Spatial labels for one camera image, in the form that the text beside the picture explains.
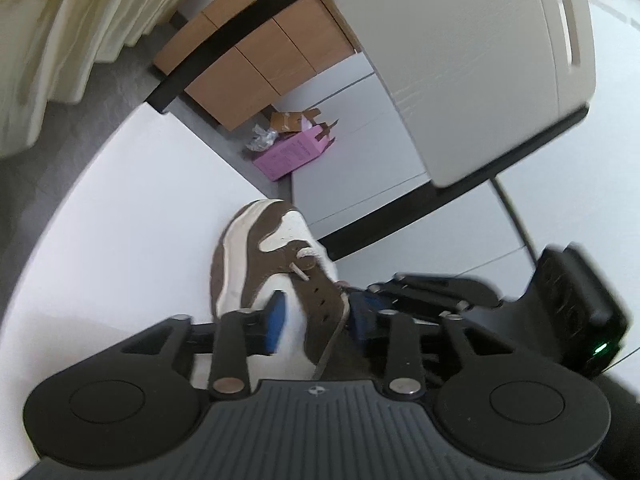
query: sneaker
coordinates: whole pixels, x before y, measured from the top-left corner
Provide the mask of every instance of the sneaker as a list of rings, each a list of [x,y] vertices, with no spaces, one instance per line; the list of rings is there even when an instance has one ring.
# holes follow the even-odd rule
[[[320,377],[348,316],[335,266],[300,212],[282,200],[242,208],[220,237],[211,267],[214,319],[239,308],[260,310],[274,290],[287,296],[285,325],[273,356],[248,359],[260,379]]]

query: ribbed gray panel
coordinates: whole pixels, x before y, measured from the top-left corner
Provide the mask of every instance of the ribbed gray panel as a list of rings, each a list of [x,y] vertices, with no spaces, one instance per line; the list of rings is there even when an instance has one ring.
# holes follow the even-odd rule
[[[325,391],[314,395],[314,386]],[[215,404],[181,446],[123,470],[80,471],[44,459],[25,480],[602,480],[587,464],[557,473],[496,469],[455,449],[425,411],[370,381],[263,381]]]

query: white curtain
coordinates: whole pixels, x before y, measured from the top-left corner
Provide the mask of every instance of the white curtain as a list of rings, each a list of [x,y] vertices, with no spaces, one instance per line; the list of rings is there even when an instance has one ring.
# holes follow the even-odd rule
[[[77,103],[94,62],[113,62],[180,0],[2,0],[0,157],[38,138],[48,100]]]

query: pink box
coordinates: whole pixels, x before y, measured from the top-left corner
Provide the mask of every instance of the pink box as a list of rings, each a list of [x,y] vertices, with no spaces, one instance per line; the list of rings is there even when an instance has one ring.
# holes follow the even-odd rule
[[[254,164],[269,180],[275,181],[324,153],[335,139],[329,137],[334,126],[318,124],[276,142],[254,160]]]

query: plastic bag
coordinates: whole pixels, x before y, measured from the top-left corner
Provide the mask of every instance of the plastic bag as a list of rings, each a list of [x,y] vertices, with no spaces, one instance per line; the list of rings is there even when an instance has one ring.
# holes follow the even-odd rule
[[[256,124],[253,130],[254,138],[246,145],[252,152],[265,152],[273,146],[276,139],[278,139],[278,133],[273,128],[265,130]]]

